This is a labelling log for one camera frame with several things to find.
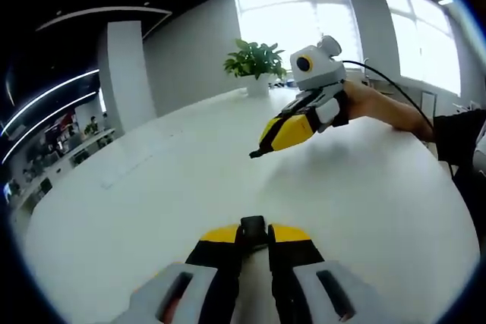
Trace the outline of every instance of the human arm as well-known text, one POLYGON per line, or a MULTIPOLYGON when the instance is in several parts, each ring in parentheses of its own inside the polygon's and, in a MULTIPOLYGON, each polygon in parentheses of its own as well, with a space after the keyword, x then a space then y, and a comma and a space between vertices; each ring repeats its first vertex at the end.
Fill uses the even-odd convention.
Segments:
POLYGON ((479 132, 486 121, 485 110, 445 115, 430 120, 410 105, 397 102, 360 83, 344 82, 349 98, 350 119, 368 116, 413 133, 418 139, 437 144, 439 160, 451 165, 470 165, 479 132))
POLYGON ((412 106, 397 102, 360 83, 345 81, 344 90, 349 98, 349 119, 364 116, 375 118, 401 131, 411 132, 420 140, 434 141, 431 126, 412 106))

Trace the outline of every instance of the table surface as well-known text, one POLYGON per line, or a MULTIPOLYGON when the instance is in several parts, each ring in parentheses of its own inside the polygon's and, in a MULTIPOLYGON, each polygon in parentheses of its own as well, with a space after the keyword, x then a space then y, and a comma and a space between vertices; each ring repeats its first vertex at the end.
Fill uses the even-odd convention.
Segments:
POLYGON ((74 155, 76 155, 76 153, 79 153, 83 149, 85 149, 88 146, 95 143, 97 140, 100 140, 101 138, 104 138, 104 137, 106 137, 109 134, 112 134, 114 132, 115 132, 114 129, 108 129, 107 131, 98 133, 98 134, 92 136, 91 138, 88 138, 82 144, 80 144, 79 146, 74 148, 72 151, 69 151, 68 153, 63 155, 52 166, 49 166, 48 168, 46 168, 41 176, 34 178, 30 182, 27 189, 25 189, 23 191, 23 193, 17 199, 12 201, 12 206, 14 207, 14 209, 15 210, 20 209, 25 204, 25 202, 30 197, 30 195, 32 195, 40 187, 40 184, 44 181, 44 179, 48 177, 49 171, 56 170, 59 167, 59 165, 61 164, 61 162, 65 161, 66 159, 70 159, 71 157, 74 157, 74 155))
MULTIPOLYGON (((373 285, 401 320, 435 320, 479 259, 450 176, 411 134, 370 118, 249 159, 294 95, 249 99, 236 90, 190 105, 60 180, 33 212, 24 254, 66 320, 111 320, 204 232, 248 215, 306 230, 325 259, 373 285)), ((257 276, 244 269, 238 307, 248 309, 238 322, 278 322, 266 255, 250 261, 257 276)))

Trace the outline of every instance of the window frame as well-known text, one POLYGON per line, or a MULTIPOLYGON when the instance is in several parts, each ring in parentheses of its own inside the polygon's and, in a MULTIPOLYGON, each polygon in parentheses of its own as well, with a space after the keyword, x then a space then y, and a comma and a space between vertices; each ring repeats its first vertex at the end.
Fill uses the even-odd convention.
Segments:
MULTIPOLYGON (((321 36, 324 36, 324 34, 320 31, 319 18, 317 16, 318 6, 319 5, 328 5, 328 4, 345 5, 351 12, 352 24, 353 24, 353 27, 355 29, 355 35, 356 35, 355 41, 356 41, 356 44, 357 44, 357 51, 358 51, 358 60, 356 60, 356 61, 363 62, 363 48, 362 48, 362 45, 361 45, 361 37, 360 37, 360 34, 359 34, 358 22, 356 21, 355 9, 352 6, 351 0, 291 0, 291 1, 287 1, 287 2, 286 1, 276 2, 276 3, 272 3, 272 4, 260 5, 260 6, 248 7, 248 8, 243 8, 241 6, 240 0, 235 0, 235 3, 236 3, 237 12, 238 12, 238 22, 240 23, 240 25, 239 25, 240 30, 241 30, 241 19, 242 19, 241 16, 243 15, 243 13, 245 13, 247 11, 254 11, 254 10, 258 10, 258 9, 272 7, 272 6, 275 6, 275 5, 290 5, 290 4, 296 4, 296 3, 309 4, 311 6, 312 11, 313 11, 314 16, 315 16, 315 22, 314 22, 315 27, 316 27, 318 33, 321 34, 321 36)), ((361 69, 360 66, 355 65, 355 64, 345 64, 345 68, 348 68, 348 69, 351 69, 351 70, 361 69)))
POLYGON ((455 50, 456 50, 456 56, 457 56, 457 57, 456 57, 456 60, 457 60, 457 65, 458 65, 458 73, 459 73, 459 75, 458 75, 458 76, 459 76, 459 92, 458 92, 458 93, 453 92, 453 91, 451 91, 451 90, 446 89, 445 87, 438 86, 438 85, 436 85, 436 84, 434 84, 434 83, 430 83, 430 82, 428 82, 428 81, 426 80, 426 79, 427 79, 427 77, 426 77, 426 75, 427 75, 427 70, 425 69, 425 67, 424 67, 424 66, 427 64, 427 60, 426 60, 426 59, 424 59, 424 50, 423 50, 423 44, 421 44, 420 42, 419 42, 418 46, 419 46, 419 48, 420 48, 420 54, 419 54, 419 57, 421 58, 421 64, 422 64, 422 70, 421 70, 421 72, 422 72, 422 78, 423 78, 423 80, 421 80, 421 79, 416 79, 416 78, 414 78, 414 77, 410 77, 410 76, 405 76, 405 75, 403 75, 403 74, 402 74, 402 65, 401 65, 401 62, 400 62, 400 65, 399 65, 399 66, 400 66, 400 76, 401 76, 401 77, 406 77, 406 78, 408 78, 408 79, 410 79, 410 80, 415 80, 415 81, 418 81, 418 82, 426 83, 427 85, 431 85, 432 87, 437 87, 437 88, 442 89, 442 90, 445 90, 445 91, 447 91, 447 92, 449 92, 449 93, 452 93, 452 94, 455 94, 455 95, 457 95, 457 96, 460 96, 460 95, 461 95, 461 84, 460 84, 461 80, 460 80, 459 53, 458 53, 458 51, 457 51, 456 37, 454 36, 454 32, 453 32, 453 29, 452 29, 452 27, 451 27, 449 17, 447 17, 447 14, 445 14, 445 13, 443 12, 442 8, 440 8, 439 6, 437 6, 437 8, 438 8, 438 9, 440 9, 440 11, 442 11, 442 13, 443 13, 443 15, 444 15, 444 18, 445 18, 445 20, 446 20, 446 24, 447 24, 447 31, 446 31, 446 32, 444 32, 444 30, 443 30, 443 29, 441 29, 440 27, 438 27, 437 25, 435 25, 435 24, 431 23, 429 20, 424 19, 423 17, 421 17, 421 16, 417 15, 417 14, 415 13, 415 9, 414 9, 414 6, 413 6, 413 4, 412 4, 412 0, 406 0, 406 1, 407 1, 407 4, 408 4, 409 8, 410 8, 410 12, 406 12, 406 11, 402 11, 402 10, 396 9, 396 8, 394 8, 393 6, 391 6, 390 4, 388 4, 388 1, 386 0, 386 2, 387 2, 387 6, 388 6, 388 10, 389 10, 389 12, 390 12, 390 15, 392 15, 392 16, 393 16, 393 15, 395 14, 395 15, 398 15, 398 16, 400 16, 400 17, 404 17, 404 18, 407 18, 407 19, 411 20, 411 21, 413 22, 413 24, 415 25, 415 30, 416 30, 417 34, 419 34, 419 33, 420 33, 420 32, 419 32, 419 28, 418 28, 418 22, 422 22, 422 23, 424 23, 424 24, 427 24, 429 27, 433 27, 433 28, 434 28, 436 31, 441 32, 443 35, 445 35, 445 36, 449 37, 449 38, 450 38, 450 39, 453 41, 454 48, 455 48, 455 50))

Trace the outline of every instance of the black cable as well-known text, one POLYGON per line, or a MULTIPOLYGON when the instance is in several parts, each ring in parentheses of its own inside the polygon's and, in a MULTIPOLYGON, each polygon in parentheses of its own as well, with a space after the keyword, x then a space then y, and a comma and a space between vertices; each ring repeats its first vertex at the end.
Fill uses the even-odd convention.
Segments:
MULTIPOLYGON (((345 60, 345 61, 342 61, 342 62, 345 62, 345 63, 348 63, 348 64, 357 64, 359 66, 362 66, 363 68, 367 68, 368 70, 370 71, 373 71, 375 74, 377 75, 380 75, 383 79, 385 79, 386 81, 388 81, 391 85, 393 85, 398 91, 400 91, 400 93, 415 107, 415 109, 417 109, 417 112, 420 113, 420 115, 422 117, 424 117, 425 121, 427 122, 427 124, 431 127, 431 130, 432 130, 432 133, 434 132, 434 126, 432 125, 431 121, 429 120, 429 118, 427 117, 427 115, 424 114, 424 112, 418 107, 417 104, 415 104, 415 102, 412 100, 412 98, 410 98, 410 96, 407 95, 407 93, 405 91, 402 90, 402 88, 400 88, 394 81, 392 81, 389 77, 387 77, 386 75, 382 74, 381 72, 379 72, 376 68, 373 68, 371 66, 368 66, 367 64, 362 64, 361 62, 357 62, 357 61, 349 61, 349 60, 345 60)), ((453 177, 454 174, 453 174, 453 168, 452 166, 450 165, 450 163, 447 163, 447 165, 449 166, 449 172, 450 172, 450 176, 453 177)))

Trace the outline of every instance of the white plant pot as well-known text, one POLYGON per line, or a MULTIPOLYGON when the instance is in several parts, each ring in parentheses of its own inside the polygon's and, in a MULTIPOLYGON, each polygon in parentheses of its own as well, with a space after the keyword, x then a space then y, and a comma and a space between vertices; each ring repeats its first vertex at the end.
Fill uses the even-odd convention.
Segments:
POLYGON ((243 76, 241 79, 243 80, 243 84, 246 86, 248 96, 251 98, 268 97, 268 83, 272 80, 272 75, 262 74, 258 80, 255 79, 254 75, 243 76))

